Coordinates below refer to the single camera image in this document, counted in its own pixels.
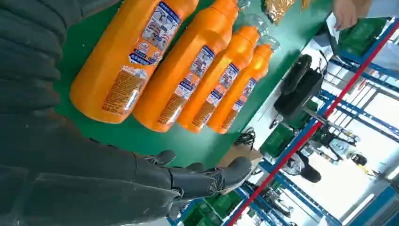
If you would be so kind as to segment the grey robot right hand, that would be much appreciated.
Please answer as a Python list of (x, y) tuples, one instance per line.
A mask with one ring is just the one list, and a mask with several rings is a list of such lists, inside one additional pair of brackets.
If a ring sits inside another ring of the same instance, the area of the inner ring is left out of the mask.
[(59, 115), (0, 117), (3, 226), (123, 226), (243, 182), (251, 162), (165, 167), (83, 137)]

